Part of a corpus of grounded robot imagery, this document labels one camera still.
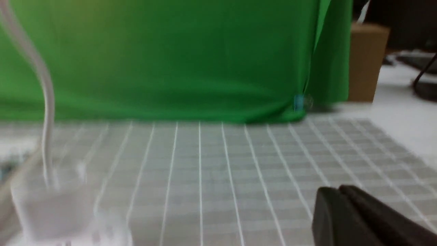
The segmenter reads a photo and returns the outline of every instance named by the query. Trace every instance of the transparent plastic cup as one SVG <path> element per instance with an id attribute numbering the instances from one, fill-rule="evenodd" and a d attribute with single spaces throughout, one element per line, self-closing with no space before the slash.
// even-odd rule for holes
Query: transparent plastic cup
<path id="1" fill-rule="evenodd" d="M 83 165 L 55 170 L 53 187 L 43 175 L 16 181 L 12 199 L 23 228 L 31 241 L 64 238 L 87 230 L 91 224 L 93 202 Z"/>

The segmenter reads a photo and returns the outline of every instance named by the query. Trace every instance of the white cable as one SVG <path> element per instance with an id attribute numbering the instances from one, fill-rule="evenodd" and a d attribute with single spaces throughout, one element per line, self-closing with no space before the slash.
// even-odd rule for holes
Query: white cable
<path id="1" fill-rule="evenodd" d="M 3 27 L 9 32 L 12 41 L 21 49 L 21 52 L 26 56 L 28 62 L 35 70 L 44 92 L 45 115 L 42 130 L 42 161 L 44 166 L 44 179 L 48 187 L 54 180 L 51 141 L 55 121 L 55 95 L 53 93 L 52 79 L 44 60 L 15 17 L 9 0 L 0 0 L 0 18 Z"/>

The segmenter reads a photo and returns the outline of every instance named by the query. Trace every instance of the grid mat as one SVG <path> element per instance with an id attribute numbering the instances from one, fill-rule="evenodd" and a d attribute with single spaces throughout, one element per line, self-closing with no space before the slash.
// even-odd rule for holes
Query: grid mat
<path id="1" fill-rule="evenodd" d="M 95 208 L 125 216 L 136 246 L 313 245 L 316 190 L 340 184 L 437 232 L 437 172 L 367 120 L 77 122 L 54 152 L 83 160 Z"/>

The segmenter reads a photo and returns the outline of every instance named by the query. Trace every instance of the green fabric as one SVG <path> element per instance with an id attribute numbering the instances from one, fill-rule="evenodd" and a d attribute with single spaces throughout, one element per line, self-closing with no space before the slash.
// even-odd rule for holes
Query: green fabric
<path id="1" fill-rule="evenodd" d="M 351 2 L 11 0 L 52 73 L 57 119 L 294 121 L 347 98 Z M 43 118 L 0 32 L 0 117 Z"/>

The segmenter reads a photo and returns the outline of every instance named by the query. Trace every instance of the cardboard box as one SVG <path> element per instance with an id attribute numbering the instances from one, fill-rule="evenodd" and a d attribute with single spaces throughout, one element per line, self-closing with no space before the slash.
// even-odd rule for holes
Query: cardboard box
<path id="1" fill-rule="evenodd" d="M 373 102 L 389 33 L 380 25 L 352 24 L 348 101 Z"/>

